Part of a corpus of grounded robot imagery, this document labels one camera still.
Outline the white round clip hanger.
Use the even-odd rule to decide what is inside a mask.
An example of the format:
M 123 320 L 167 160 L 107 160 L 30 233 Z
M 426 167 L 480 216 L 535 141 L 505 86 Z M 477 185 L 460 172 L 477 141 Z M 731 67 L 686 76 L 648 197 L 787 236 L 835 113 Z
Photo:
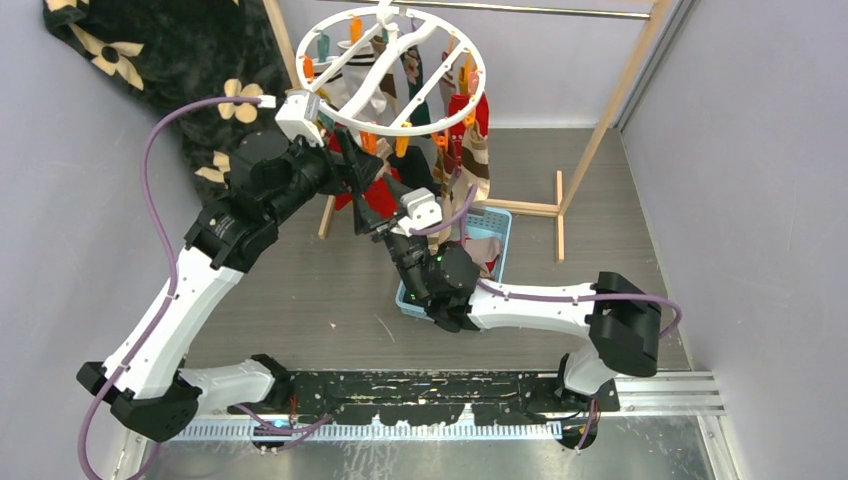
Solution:
M 320 112 L 346 127 L 383 137 L 397 138 L 403 134 L 408 134 L 410 137 L 430 135 L 446 131 L 457 124 L 467 128 L 472 127 L 477 120 L 477 107 L 483 99 L 486 86 L 485 63 L 479 49 L 464 32 L 450 22 L 421 10 L 387 5 L 387 2 L 379 1 L 374 6 L 337 13 L 322 20 L 305 34 L 295 51 L 297 78 L 302 89 L 310 90 L 320 97 L 319 90 L 359 49 L 371 43 L 372 39 L 381 37 L 385 40 L 385 49 L 376 54 L 377 60 L 361 89 L 340 110 L 334 109 L 327 100 L 320 97 Z M 353 29 L 348 48 L 327 64 L 321 74 L 315 74 L 314 67 L 309 64 L 312 60 L 308 55 L 310 46 L 318 43 L 319 36 L 326 29 L 345 21 L 357 23 L 365 16 L 373 16 L 375 24 L 368 29 L 360 27 Z M 419 96 L 412 101 L 408 100 L 404 108 L 399 110 L 389 123 L 381 124 L 357 119 L 356 116 L 368 103 L 374 89 L 377 86 L 380 87 L 384 77 L 401 63 L 401 56 L 411 47 L 427 41 L 436 31 L 443 31 L 450 36 L 453 41 L 452 48 L 447 57 L 436 67 L 434 73 L 424 82 Z M 453 70 L 460 58 L 466 60 L 466 73 L 476 78 L 476 89 L 469 92 L 465 106 L 427 125 L 413 126 L 409 122 L 409 117 L 416 106 L 423 98 L 427 100 L 430 91 L 440 84 L 441 78 L 446 73 Z

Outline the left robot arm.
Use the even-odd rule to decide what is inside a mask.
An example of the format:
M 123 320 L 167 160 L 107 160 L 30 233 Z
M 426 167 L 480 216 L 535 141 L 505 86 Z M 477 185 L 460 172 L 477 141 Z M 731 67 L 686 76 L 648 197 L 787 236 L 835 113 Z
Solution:
M 266 354 L 230 366 L 182 362 L 216 305 L 279 237 L 280 226 L 317 195 L 365 192 L 383 161 L 345 129 L 338 149 L 281 133 L 247 136 L 232 153 L 224 196 L 207 204 L 185 237 L 168 280 L 125 343 L 87 362 L 78 382 L 126 428 L 155 442 L 176 437 L 198 415 L 242 405 L 289 407 L 289 371 Z

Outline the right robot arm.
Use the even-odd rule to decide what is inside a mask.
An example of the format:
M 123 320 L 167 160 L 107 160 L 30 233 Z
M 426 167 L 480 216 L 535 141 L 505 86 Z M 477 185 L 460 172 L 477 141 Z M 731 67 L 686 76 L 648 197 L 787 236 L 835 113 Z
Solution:
M 484 279 L 462 243 L 447 241 L 430 250 L 428 234 L 446 224 L 433 193 L 384 179 L 398 203 L 394 215 L 381 217 L 354 186 L 355 230 L 387 248 L 406 293 L 436 326 L 452 333 L 524 328 L 584 339 L 580 350 L 566 356 L 554 386 L 558 403 L 571 411 L 582 409 L 617 375 L 657 373 L 659 297 L 615 272 L 559 287 Z

